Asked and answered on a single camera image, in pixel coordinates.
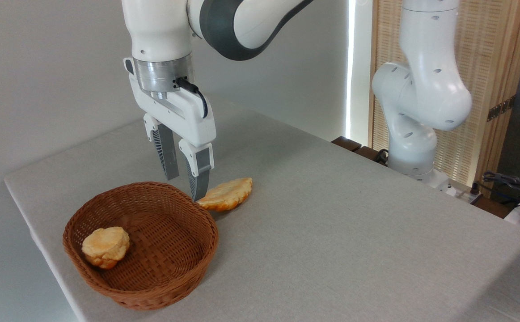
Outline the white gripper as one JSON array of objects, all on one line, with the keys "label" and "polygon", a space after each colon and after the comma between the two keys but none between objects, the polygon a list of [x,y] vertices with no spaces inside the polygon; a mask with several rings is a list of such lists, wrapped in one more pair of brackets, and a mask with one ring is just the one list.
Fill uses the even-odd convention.
[{"label": "white gripper", "polygon": [[191,198],[195,202],[204,198],[215,167],[211,142],[216,138],[216,125],[210,100],[205,97],[208,114],[204,117],[203,100],[197,93],[180,89],[157,100],[141,90],[134,75],[129,74],[129,82],[139,108],[146,112],[147,137],[156,148],[166,179],[179,175],[174,132],[182,137],[179,148],[186,160]]}]

